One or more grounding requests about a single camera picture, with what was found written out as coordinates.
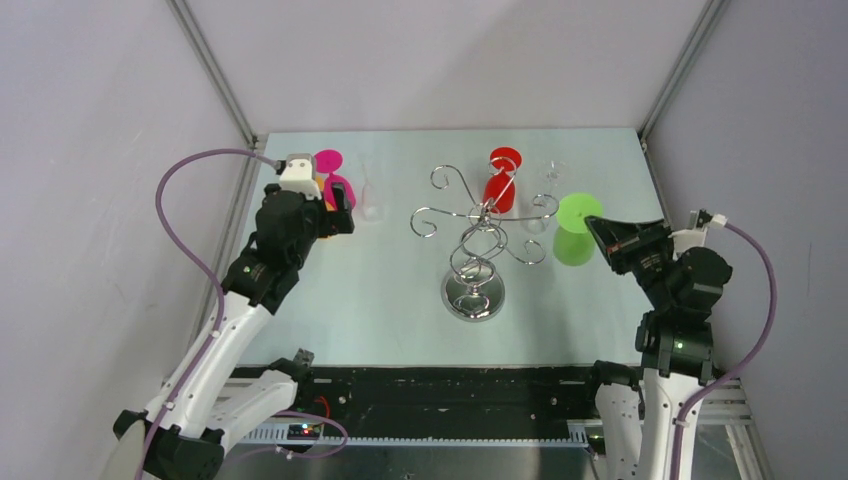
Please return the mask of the chrome wine glass rack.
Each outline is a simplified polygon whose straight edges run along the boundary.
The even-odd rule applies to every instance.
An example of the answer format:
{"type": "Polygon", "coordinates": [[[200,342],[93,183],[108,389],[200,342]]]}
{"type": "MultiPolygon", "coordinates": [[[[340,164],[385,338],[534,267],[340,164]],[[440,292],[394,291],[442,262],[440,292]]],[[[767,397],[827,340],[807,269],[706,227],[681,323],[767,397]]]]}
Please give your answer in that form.
{"type": "Polygon", "coordinates": [[[523,251],[509,246],[507,223],[520,223],[527,217],[509,218],[493,211],[492,201],[476,198],[461,170],[453,165],[435,167],[430,173],[430,185],[437,190],[450,186],[449,174],[460,180],[471,202],[470,209],[460,213],[430,206],[416,209],[409,218],[411,231],[420,238],[431,238],[438,232],[430,214],[461,219],[468,225],[459,234],[456,246],[449,253],[449,269],[444,275],[440,295],[446,309],[458,319],[480,323],[492,319],[505,305],[506,286],[498,272],[495,259],[508,255],[522,265],[538,265],[547,258],[545,247],[534,239],[523,242],[523,251]]]}

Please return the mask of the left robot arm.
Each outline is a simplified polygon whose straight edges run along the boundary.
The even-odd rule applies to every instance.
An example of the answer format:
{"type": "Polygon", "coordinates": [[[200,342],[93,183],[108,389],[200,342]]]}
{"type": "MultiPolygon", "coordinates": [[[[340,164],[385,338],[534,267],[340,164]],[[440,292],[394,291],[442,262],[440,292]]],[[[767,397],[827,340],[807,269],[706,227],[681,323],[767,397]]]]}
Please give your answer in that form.
{"type": "Polygon", "coordinates": [[[273,363],[241,393],[218,395],[253,339],[299,281],[318,239],[354,230],[353,203],[341,182],[322,194],[269,184],[256,229],[216,287],[218,308],[160,394],[139,412],[124,410],[113,431],[145,435],[134,476],[212,479],[235,443],[281,411],[304,416],[316,403],[308,355],[273,363]]]}

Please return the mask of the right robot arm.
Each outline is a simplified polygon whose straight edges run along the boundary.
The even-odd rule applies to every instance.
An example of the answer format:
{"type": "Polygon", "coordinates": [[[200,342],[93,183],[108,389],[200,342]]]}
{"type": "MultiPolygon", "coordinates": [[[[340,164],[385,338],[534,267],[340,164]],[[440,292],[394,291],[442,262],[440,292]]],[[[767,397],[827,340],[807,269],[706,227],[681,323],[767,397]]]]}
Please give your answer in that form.
{"type": "Polygon", "coordinates": [[[585,220],[608,265],[632,275],[651,308],[637,328],[638,368],[598,360],[581,392],[585,411],[601,418],[609,479],[688,479],[700,406],[687,400],[713,373],[708,322],[733,269],[705,247],[708,214],[686,230],[664,220],[585,220]]]}

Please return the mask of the clear wine glass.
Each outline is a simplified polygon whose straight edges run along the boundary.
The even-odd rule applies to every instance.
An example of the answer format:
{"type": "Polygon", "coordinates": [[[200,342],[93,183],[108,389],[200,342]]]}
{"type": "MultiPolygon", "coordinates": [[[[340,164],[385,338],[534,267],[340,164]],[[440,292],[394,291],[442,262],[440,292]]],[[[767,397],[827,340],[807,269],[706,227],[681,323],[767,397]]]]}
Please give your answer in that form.
{"type": "Polygon", "coordinates": [[[522,222],[523,228],[532,235],[544,233],[558,208],[563,196],[561,185],[565,178],[566,164],[563,160],[548,160],[534,167],[530,183],[531,198],[522,222]]]}

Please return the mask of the green wine glass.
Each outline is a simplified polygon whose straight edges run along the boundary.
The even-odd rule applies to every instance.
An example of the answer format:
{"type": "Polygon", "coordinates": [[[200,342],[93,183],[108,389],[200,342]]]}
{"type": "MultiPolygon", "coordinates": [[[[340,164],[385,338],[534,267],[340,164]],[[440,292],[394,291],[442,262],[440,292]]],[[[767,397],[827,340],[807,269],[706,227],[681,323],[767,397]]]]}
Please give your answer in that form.
{"type": "Polygon", "coordinates": [[[558,227],[554,235],[552,253],[566,266],[582,266],[593,256],[596,244],[585,219],[602,216],[603,206],[594,196],[576,192],[563,197],[555,215],[558,227]]]}

